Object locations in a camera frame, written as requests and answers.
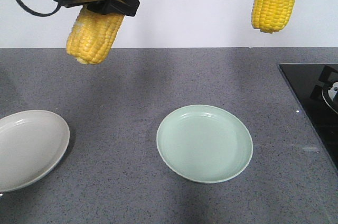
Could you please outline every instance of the light green plate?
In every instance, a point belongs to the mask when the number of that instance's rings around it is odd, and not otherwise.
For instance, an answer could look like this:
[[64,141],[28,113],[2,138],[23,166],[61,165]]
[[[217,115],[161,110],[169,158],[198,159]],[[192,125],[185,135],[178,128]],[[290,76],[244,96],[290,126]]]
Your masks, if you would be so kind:
[[233,114],[208,105],[179,108],[161,122],[157,148],[178,175],[200,183],[224,182],[249,164],[249,131]]

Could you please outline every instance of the black stovetop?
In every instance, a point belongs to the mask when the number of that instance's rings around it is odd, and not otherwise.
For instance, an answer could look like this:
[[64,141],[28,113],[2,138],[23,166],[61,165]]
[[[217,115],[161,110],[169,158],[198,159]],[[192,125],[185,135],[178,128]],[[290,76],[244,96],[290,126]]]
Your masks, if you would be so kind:
[[338,64],[279,66],[338,168],[338,113],[322,96],[323,87],[325,89],[330,82],[338,81]]

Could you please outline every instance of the induction cooktop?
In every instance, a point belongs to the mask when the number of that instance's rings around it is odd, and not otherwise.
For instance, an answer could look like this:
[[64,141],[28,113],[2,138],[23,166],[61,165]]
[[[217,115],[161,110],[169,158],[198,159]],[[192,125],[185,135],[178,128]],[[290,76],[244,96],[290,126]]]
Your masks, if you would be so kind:
[[280,64],[338,168],[338,64]]

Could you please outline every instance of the speckled countertop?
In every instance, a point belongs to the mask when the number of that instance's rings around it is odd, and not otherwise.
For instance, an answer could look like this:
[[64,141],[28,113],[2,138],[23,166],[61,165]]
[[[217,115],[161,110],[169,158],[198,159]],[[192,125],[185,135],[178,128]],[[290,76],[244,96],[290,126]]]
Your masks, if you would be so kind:
[[[0,198],[0,223],[338,223],[338,172],[280,73],[287,62],[337,63],[338,48],[115,49],[98,66],[0,49],[0,117],[45,109],[71,131],[50,174]],[[236,178],[198,184],[162,161],[157,128],[190,104],[249,129],[253,157]]]

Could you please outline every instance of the white plate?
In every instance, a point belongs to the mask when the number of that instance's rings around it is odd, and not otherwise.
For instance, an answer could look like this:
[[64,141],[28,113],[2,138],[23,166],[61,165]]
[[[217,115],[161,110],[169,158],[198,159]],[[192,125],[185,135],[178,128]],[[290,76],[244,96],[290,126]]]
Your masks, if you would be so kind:
[[156,141],[160,156],[174,172],[200,183],[239,175],[253,151],[245,125],[233,114],[208,105],[170,113],[158,128]]
[[64,155],[69,128],[59,115],[27,110],[0,119],[0,192],[28,186]]

